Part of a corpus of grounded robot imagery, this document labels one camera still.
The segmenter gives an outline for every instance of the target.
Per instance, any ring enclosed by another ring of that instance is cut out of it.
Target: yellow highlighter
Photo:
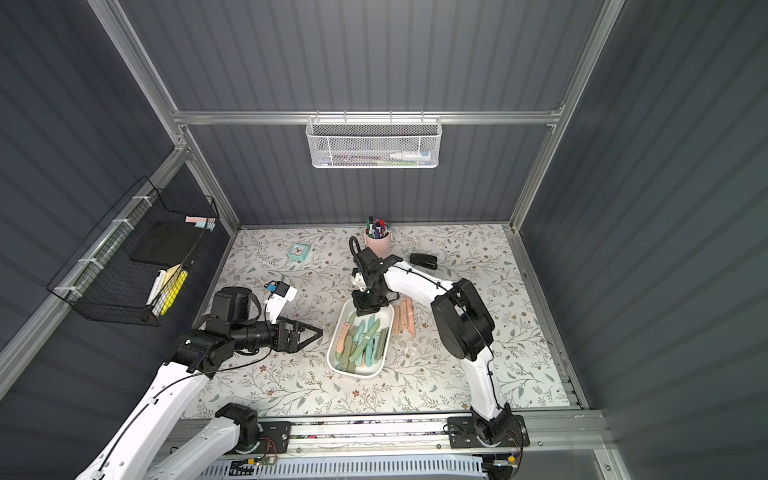
[[[163,296],[163,298],[160,300],[162,302],[162,308],[160,310],[161,315],[165,315],[165,313],[168,311],[170,306],[174,304],[174,300],[176,300],[176,296],[181,291],[181,287],[184,285],[184,281],[186,279],[187,279],[187,272],[184,270],[180,271],[178,274],[178,277],[176,278],[176,281],[168,290],[168,293],[166,293]]]

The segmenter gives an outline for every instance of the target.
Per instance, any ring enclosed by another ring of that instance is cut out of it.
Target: white plastic bin
[[[366,366],[365,363],[363,363],[362,366],[355,368],[354,373],[349,373],[336,369],[336,343],[339,341],[339,334],[341,333],[341,329],[344,326],[344,323],[346,323],[347,319],[350,315],[353,314],[354,311],[355,304],[352,302],[352,299],[347,300],[346,303],[344,303],[344,307],[341,309],[341,313],[339,314],[339,322],[336,324],[336,329],[333,330],[333,337],[331,337],[331,342],[328,347],[328,351],[326,352],[326,361],[328,362],[328,366],[334,372],[341,373],[342,375],[354,376],[359,379],[371,379],[380,374],[384,368],[384,360],[386,359],[386,353],[389,350],[390,337],[392,336],[392,320],[395,318],[395,309],[392,308],[392,305],[388,305],[373,314],[376,315],[376,318],[381,322],[379,328],[388,329],[382,358],[380,358],[378,362],[375,362],[371,366]],[[353,325],[359,325],[362,322],[361,319],[364,319],[366,323],[368,323],[368,318],[370,318],[370,315],[358,317],[355,319]]]

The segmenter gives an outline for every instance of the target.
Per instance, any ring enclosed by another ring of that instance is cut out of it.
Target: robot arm
[[[443,346],[461,360],[467,375],[475,432],[486,445],[498,443],[515,420],[496,382],[493,318],[472,282],[440,280],[395,255],[378,258],[369,248],[360,250],[355,237],[349,239],[349,249],[357,265],[353,275],[359,290],[353,292],[353,300],[358,315],[389,305],[389,292],[403,293],[430,306]]]
[[[290,288],[282,282],[270,285],[286,292]],[[250,289],[229,286],[219,290],[205,329],[191,330],[176,340],[171,358],[159,368],[149,390],[78,480],[184,480],[196,478],[230,450],[253,452],[261,436],[256,411],[230,403],[216,412],[201,435],[147,470],[181,413],[235,352],[253,355],[268,347],[295,353],[323,335],[320,328],[279,316],[286,299],[277,297],[272,295],[266,302],[275,320],[266,322],[258,321],[261,307]],[[259,315],[249,319],[251,301]],[[300,341],[300,334],[307,330],[314,334]]]

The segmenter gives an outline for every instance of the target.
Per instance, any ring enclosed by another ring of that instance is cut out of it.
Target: pen holder
[[[373,250],[379,258],[386,258],[392,253],[392,232],[384,238],[371,238],[366,235],[366,247]]]

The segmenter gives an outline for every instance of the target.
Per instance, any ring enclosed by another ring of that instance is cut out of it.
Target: floral tablecloth
[[[432,311],[425,306],[414,304],[416,338],[393,335],[384,370],[376,378],[355,379],[327,366],[331,335],[352,290],[351,235],[362,244],[362,228],[355,227],[238,233],[218,288],[247,286],[264,299],[264,285],[283,280],[299,292],[282,314],[320,326],[325,333],[299,353],[272,353],[254,366],[216,374],[184,418],[210,418],[228,402],[249,405],[262,417],[468,408],[462,367],[443,348]],[[494,316],[495,368],[513,408],[568,405],[501,225],[395,226],[392,238],[392,252],[406,261],[412,252],[430,253],[438,257],[435,276],[475,284]],[[288,260],[293,243],[311,246],[305,262]],[[259,357],[235,355],[224,366],[254,358]]]

